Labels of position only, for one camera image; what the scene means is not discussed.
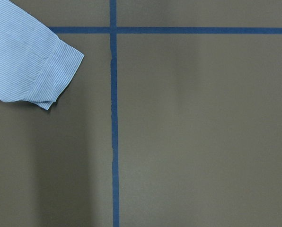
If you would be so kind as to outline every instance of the light blue fabric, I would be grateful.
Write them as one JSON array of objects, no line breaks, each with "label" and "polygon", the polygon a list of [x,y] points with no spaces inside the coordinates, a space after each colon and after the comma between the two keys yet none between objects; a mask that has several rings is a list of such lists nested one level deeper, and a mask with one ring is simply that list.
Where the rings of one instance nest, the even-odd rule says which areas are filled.
[{"label": "light blue fabric", "polygon": [[24,10],[0,0],[1,101],[29,101],[48,110],[83,57]]}]

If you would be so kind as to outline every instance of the sleeve cuff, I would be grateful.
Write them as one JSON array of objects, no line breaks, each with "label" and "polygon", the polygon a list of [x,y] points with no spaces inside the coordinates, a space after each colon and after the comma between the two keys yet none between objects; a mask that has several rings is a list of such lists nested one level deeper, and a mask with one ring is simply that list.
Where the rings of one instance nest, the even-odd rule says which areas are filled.
[{"label": "sleeve cuff", "polygon": [[48,110],[74,77],[84,55],[59,40],[25,101]]}]

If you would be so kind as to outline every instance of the garment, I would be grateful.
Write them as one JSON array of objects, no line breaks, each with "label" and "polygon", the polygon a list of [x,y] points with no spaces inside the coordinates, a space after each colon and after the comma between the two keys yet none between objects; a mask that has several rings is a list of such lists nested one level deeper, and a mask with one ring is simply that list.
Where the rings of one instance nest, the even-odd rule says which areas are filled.
[{"label": "garment", "polygon": [[1,101],[29,101],[48,110],[83,57],[24,10],[0,0]]}]

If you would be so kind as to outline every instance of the blue tape grid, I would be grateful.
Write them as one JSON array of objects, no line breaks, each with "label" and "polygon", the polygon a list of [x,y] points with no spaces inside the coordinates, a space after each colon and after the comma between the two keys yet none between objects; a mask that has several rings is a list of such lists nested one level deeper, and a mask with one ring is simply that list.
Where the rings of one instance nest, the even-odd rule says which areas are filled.
[{"label": "blue tape grid", "polygon": [[60,34],[110,34],[112,147],[113,147],[113,226],[120,227],[117,34],[271,34],[282,35],[277,27],[117,27],[116,0],[110,0],[110,27],[50,27]]}]

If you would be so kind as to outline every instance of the light blue sleeve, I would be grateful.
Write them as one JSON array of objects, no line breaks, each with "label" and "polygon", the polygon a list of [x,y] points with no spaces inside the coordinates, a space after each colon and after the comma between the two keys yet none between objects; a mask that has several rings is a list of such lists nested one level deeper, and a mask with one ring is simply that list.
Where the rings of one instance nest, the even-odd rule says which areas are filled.
[{"label": "light blue sleeve", "polygon": [[0,100],[49,109],[84,55],[14,5],[0,0]]}]

